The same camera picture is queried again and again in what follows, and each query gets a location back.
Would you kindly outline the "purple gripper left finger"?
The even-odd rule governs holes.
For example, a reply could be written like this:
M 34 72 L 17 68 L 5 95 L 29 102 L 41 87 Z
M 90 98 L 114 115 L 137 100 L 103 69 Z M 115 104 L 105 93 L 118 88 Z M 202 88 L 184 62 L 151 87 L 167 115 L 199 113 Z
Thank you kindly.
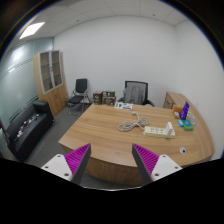
M 91 145 L 87 144 L 66 155 L 56 154 L 42 169 L 79 185 L 91 155 Z

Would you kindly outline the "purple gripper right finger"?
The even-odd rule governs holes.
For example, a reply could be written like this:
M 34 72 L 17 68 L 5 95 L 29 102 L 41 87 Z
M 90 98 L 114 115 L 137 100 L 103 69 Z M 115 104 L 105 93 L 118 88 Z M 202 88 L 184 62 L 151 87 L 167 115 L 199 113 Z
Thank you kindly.
M 143 185 L 150 184 L 182 169 L 168 155 L 157 155 L 137 144 L 132 144 L 132 155 L 137 164 Z

